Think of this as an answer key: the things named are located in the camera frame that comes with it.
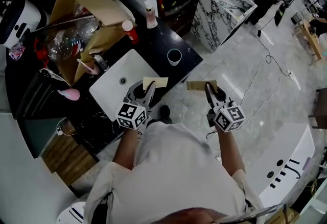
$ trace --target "white bottle cap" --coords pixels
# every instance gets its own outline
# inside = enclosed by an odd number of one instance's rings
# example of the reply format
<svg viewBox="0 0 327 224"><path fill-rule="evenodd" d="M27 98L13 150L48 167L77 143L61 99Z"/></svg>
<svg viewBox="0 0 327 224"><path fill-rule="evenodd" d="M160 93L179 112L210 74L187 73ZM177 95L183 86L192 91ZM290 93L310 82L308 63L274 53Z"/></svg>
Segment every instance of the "white bottle cap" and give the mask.
<svg viewBox="0 0 327 224"><path fill-rule="evenodd" d="M151 4L150 0L146 0L146 1L144 2L144 4L145 4L145 8L146 8L146 9L149 9L149 10L152 9L152 4Z"/></svg>
<svg viewBox="0 0 327 224"><path fill-rule="evenodd" d="M125 32L129 32L133 29L133 23L130 20L123 21L122 27Z"/></svg>

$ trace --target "gray floor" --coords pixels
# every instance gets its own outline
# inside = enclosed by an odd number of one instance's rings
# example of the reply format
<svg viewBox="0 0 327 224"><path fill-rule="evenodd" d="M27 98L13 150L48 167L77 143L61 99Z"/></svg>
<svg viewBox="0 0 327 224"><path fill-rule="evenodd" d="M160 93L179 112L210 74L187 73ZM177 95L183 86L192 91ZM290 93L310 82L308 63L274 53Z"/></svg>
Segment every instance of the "gray floor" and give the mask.
<svg viewBox="0 0 327 224"><path fill-rule="evenodd" d="M192 34L184 36L184 40L204 59L188 80L217 80L218 86L232 99L238 104L242 102L247 123L234 136L247 168L260 157L283 122L312 123L309 122L308 115L312 111L315 90L327 85L327 64L319 61L310 65L310 50L305 42L292 34L294 25L290 18L304 8L299 0L286 11L278 28L274 21L264 28L274 45L262 37L272 56L283 70L292 71L298 84L290 77L282 75L274 61L271 64L266 63L268 52L254 34L258 27L261 28L270 20L277 8L278 6L274 6L270 9L256 27L243 25L213 54ZM183 123L190 130L203 135L212 131L206 121L209 105L204 93L187 91L185 84L178 84L160 104L169 105L174 123ZM316 145L315 160L306 176L301 178L289 194L291 201L317 173L317 166L314 164L318 164L321 159L324 131L312 129L311 132ZM92 187L100 169L112 160L117 144L110 145L99 154L100 162L73 184L75 189L84 192ZM219 150L217 136L213 136L209 144L213 149Z"/></svg>

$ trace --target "black circle hole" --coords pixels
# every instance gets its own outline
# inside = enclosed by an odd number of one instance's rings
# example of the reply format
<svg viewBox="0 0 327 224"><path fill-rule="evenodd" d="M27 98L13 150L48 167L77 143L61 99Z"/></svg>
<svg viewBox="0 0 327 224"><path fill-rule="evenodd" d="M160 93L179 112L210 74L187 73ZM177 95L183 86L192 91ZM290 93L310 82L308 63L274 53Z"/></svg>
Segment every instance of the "black circle hole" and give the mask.
<svg viewBox="0 0 327 224"><path fill-rule="evenodd" d="M274 176L274 172L273 171L271 171L271 172L269 172L268 174L267 174L267 178L272 178Z"/></svg>
<svg viewBox="0 0 327 224"><path fill-rule="evenodd" d="M283 163L284 163L283 160L279 160L279 161L277 161L277 166L278 166L278 167L279 167L279 166L282 166Z"/></svg>

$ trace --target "wooden pallet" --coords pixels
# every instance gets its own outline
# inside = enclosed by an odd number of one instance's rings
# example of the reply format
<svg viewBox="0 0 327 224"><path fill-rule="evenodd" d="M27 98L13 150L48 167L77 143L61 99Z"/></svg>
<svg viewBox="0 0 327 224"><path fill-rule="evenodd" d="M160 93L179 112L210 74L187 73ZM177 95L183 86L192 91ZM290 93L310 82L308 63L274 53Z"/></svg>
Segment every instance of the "wooden pallet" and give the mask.
<svg viewBox="0 0 327 224"><path fill-rule="evenodd" d="M74 130L64 127L67 134ZM84 146L78 144L72 136L56 135L42 154L42 159L51 172L56 172L69 186L89 169L96 165L96 160Z"/></svg>

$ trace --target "pink object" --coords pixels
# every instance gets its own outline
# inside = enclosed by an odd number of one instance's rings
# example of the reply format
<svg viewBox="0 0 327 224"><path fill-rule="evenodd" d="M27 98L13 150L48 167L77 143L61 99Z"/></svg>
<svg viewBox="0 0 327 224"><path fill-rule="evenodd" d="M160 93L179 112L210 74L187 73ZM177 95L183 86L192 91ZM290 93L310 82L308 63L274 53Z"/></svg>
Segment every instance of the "pink object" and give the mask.
<svg viewBox="0 0 327 224"><path fill-rule="evenodd" d="M67 89L64 91L58 90L58 92L62 96L65 96L67 99L70 99L72 101L77 101L80 98L80 92L76 89Z"/></svg>

